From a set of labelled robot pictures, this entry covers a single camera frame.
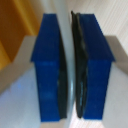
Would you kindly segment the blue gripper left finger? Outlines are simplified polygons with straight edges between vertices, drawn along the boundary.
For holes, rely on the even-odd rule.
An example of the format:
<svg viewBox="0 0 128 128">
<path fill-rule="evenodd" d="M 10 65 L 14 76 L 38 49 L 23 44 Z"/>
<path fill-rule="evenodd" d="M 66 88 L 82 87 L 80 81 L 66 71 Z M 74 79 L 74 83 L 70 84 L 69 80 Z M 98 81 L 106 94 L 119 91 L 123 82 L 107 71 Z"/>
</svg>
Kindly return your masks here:
<svg viewBox="0 0 128 128">
<path fill-rule="evenodd" d="M 42 122 L 67 117 L 67 70 L 55 14 L 44 14 L 31 61 L 35 64 Z"/>
</svg>

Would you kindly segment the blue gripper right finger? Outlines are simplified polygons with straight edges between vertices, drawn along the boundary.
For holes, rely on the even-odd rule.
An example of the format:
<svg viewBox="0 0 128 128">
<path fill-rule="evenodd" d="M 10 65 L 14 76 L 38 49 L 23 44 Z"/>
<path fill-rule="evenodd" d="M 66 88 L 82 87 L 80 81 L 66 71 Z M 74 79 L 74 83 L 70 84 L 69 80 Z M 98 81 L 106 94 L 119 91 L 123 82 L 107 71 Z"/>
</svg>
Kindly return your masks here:
<svg viewBox="0 0 128 128">
<path fill-rule="evenodd" d="M 115 61 L 94 14 L 72 14 L 76 59 L 76 112 L 101 120 L 111 64 Z"/>
</svg>

